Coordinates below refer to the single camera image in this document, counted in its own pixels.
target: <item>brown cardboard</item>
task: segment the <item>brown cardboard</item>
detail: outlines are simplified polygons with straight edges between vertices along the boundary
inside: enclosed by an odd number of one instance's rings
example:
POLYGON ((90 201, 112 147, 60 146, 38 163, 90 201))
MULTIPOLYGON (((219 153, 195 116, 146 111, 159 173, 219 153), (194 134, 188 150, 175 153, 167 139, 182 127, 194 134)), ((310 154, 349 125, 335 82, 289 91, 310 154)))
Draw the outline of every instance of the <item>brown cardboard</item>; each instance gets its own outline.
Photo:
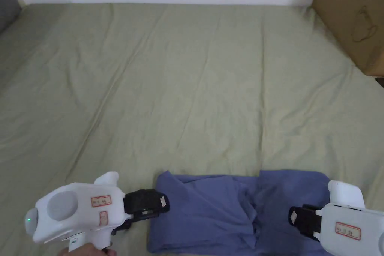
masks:
POLYGON ((384 0, 314 0, 312 5, 366 75, 384 76, 384 0))

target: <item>sticker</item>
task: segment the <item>sticker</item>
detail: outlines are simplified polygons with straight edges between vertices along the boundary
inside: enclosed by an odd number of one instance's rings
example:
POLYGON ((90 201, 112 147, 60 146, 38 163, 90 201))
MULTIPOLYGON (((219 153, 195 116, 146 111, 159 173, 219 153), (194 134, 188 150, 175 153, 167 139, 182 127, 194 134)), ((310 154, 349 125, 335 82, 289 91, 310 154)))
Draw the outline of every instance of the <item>sticker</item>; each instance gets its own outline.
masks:
POLYGON ((291 215, 291 221, 292 221, 292 224, 294 224, 294 222, 296 221, 296 218, 297 218, 297 214, 295 211, 292 212, 292 215, 291 215))
POLYGON ((337 234, 347 236, 355 240, 362 239, 362 230, 359 227, 351 226, 341 222, 336 222, 335 231, 337 234))
POLYGON ((92 201, 92 207, 99 207, 99 206, 112 204, 112 199, 110 195, 92 197, 91 201, 92 201))
POLYGON ((160 202, 161 202, 161 207, 164 207, 164 206, 167 205, 167 204, 165 203, 164 196, 162 196, 162 197, 160 198, 160 202))
POLYGON ((101 211, 99 226, 107 226, 107 225, 108 225, 108 212, 101 211))

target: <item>folded blue shirt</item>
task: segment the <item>folded blue shirt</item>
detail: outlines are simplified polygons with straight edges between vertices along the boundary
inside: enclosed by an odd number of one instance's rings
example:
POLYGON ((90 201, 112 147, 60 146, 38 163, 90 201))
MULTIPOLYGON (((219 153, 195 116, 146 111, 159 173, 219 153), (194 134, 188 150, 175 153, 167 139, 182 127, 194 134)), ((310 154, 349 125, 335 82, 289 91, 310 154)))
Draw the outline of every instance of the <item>folded blue shirt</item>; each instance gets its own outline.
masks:
POLYGON ((170 211, 151 219, 152 253, 325 256, 319 242, 288 222, 291 206, 329 203, 329 178, 318 172, 261 171, 258 177, 165 172, 156 189, 170 211))

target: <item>printed mug icon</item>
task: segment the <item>printed mug icon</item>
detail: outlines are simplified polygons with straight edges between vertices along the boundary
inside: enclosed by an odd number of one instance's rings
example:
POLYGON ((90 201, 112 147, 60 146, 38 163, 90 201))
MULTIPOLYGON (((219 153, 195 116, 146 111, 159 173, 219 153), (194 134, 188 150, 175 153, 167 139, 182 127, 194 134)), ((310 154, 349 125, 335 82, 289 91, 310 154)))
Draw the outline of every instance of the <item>printed mug icon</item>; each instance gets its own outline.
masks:
POLYGON ((374 36, 379 30, 377 25, 373 24, 372 18, 368 13, 367 6, 363 6, 356 14, 352 27, 352 40, 354 42, 363 42, 374 36))

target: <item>human hand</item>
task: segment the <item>human hand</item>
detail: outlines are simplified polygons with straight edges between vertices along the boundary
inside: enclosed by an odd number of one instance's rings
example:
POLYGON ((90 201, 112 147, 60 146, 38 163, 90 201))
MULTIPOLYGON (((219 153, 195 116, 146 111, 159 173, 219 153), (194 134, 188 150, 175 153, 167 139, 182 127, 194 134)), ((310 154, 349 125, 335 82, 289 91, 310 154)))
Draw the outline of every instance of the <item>human hand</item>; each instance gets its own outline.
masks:
POLYGON ((63 249, 57 256, 117 256, 117 253, 114 250, 107 249, 107 254, 105 254, 92 243, 87 243, 71 252, 68 252, 68 248, 63 249))

